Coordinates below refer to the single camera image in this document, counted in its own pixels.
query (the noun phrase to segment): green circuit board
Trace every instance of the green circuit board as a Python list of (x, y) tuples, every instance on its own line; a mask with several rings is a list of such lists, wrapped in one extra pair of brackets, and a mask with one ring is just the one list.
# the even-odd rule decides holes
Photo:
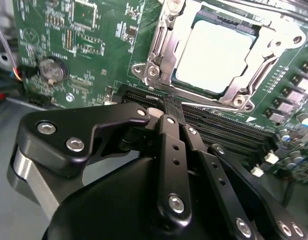
[[(39, 75), (25, 79), (29, 93), (49, 96), (52, 104), (60, 108), (81, 108), (110, 101), (121, 84), (148, 89), (131, 73), (131, 65), (147, 59), (161, 11), (158, 0), (13, 0), (13, 3), (22, 63), (35, 67), (41, 59), (54, 56), (69, 70), (68, 78), (54, 85)], [(288, 147), (304, 155), (305, 161), (294, 172), (296, 179), (308, 182), (308, 173), (304, 173), (308, 171), (308, 127), (302, 127), (296, 119), (300, 112), (308, 114), (308, 97), (280, 124), (265, 115), (308, 63), (308, 24), (299, 25), (306, 34), (306, 43), (283, 53), (251, 99), (255, 110), (213, 113), (265, 131), (286, 128), (298, 133)], [(278, 164), (271, 171), (277, 168), (284, 166)]]

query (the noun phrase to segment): cpu socket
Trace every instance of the cpu socket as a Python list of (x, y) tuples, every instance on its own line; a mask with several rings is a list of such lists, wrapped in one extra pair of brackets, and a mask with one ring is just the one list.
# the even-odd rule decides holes
[(131, 71), (197, 106), (253, 111), (252, 96), (282, 54), (306, 41), (292, 21), (256, 18), (221, 0), (162, 1), (147, 62)]

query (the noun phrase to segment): black mechanical arm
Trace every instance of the black mechanical arm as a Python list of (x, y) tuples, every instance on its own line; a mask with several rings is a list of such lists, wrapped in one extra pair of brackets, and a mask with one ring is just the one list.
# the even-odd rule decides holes
[[(40, 204), (46, 240), (308, 240), (304, 228), (219, 144), (206, 147), (181, 104), (35, 112), (19, 126), (12, 187)], [(138, 159), (84, 186), (87, 165)]]

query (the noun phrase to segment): screw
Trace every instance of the screw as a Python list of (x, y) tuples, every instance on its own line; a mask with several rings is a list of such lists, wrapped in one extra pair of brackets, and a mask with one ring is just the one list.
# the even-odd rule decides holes
[(72, 93), (68, 93), (66, 95), (66, 100), (70, 103), (72, 103), (75, 100), (75, 96)]
[(139, 115), (141, 115), (141, 116), (145, 116), (146, 115), (146, 113), (143, 110), (140, 110), (140, 109), (137, 110), (137, 113)]
[(223, 150), (220, 146), (218, 146), (218, 147), (216, 148), (216, 150), (217, 150), (220, 154), (225, 154), (224, 150)]
[(50, 135), (56, 132), (56, 127), (50, 122), (42, 122), (38, 124), (37, 129), (40, 133)]
[(151, 77), (156, 77), (157, 75), (159, 75), (159, 71), (158, 71), (157, 68), (155, 68), (154, 66), (151, 66), (151, 67), (148, 69), (148, 74), (149, 74), (149, 76), (151, 76)]
[(175, 121), (173, 119), (171, 119), (170, 117), (167, 118), (167, 121), (169, 121), (171, 124), (175, 123)]
[(184, 0), (169, 0), (168, 9), (172, 14), (177, 14), (181, 11), (184, 5)]
[(242, 219), (236, 219), (236, 226), (245, 237), (250, 238), (252, 236), (249, 226)]
[(300, 237), (304, 236), (303, 231), (296, 224), (292, 223), (292, 226), (293, 226), (295, 232), (297, 233), (297, 235), (299, 235)]
[(286, 226), (284, 223), (282, 223), (281, 221), (278, 223), (280, 229), (282, 229), (283, 233), (285, 233), (288, 237), (292, 236), (292, 232), (290, 231), (290, 229), (288, 228), (288, 226)]
[(192, 134), (194, 134), (194, 135), (197, 134), (197, 131), (196, 131), (194, 128), (192, 128), (192, 127), (190, 127), (188, 130), (189, 130)]
[(185, 211), (185, 205), (178, 196), (172, 195), (168, 199), (169, 206), (176, 213), (183, 213)]
[(235, 107), (240, 107), (240, 106), (242, 106), (244, 103), (245, 103), (245, 98), (242, 97), (242, 96), (236, 97), (236, 98), (234, 99), (234, 101), (233, 101), (233, 105), (234, 105)]
[(75, 137), (68, 139), (66, 141), (66, 146), (69, 150), (77, 153), (81, 152), (85, 147), (83, 141)]

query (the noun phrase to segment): wire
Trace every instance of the wire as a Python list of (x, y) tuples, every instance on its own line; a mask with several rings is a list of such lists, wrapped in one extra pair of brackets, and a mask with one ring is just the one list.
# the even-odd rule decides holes
[(220, 2), (226, 3), (226, 2), (230, 2), (230, 3), (234, 3), (234, 4), (240, 4), (240, 5), (244, 5), (244, 6), (248, 6), (248, 7), (253, 7), (253, 8), (257, 8), (257, 9), (261, 9), (261, 10), (267, 10), (267, 11), (271, 11), (271, 12), (275, 12), (275, 13), (279, 13), (282, 15), (285, 15), (287, 17), (291, 17), (293, 19), (308, 23), (308, 17), (293, 12), (293, 11), (289, 11), (289, 10), (285, 10), (285, 9), (281, 9), (281, 8), (277, 8), (274, 6), (269, 6), (263, 3), (252, 3), (250, 1), (245, 1), (245, 0), (220, 0)]
[(1, 29), (0, 29), (0, 40), (2, 41), (2, 44), (4, 46), (4, 49), (6, 51), (6, 54), (7, 54), (8, 58), (9, 58), (11, 64), (12, 64), (12, 66), (13, 66), (13, 69), (17, 70), (17, 65), (16, 65), (16, 61), (14, 59), (13, 53), (12, 53), (12, 51), (10, 49), (10, 46), (8, 44), (8, 41), (7, 41), (6, 37), (5, 37), (5, 35), (3, 34)]
[(22, 78), (19, 76), (19, 73), (18, 73), (18, 70), (17, 70), (16, 67), (13, 68), (13, 71), (14, 71), (14, 74), (15, 74), (17, 80), (23, 81)]

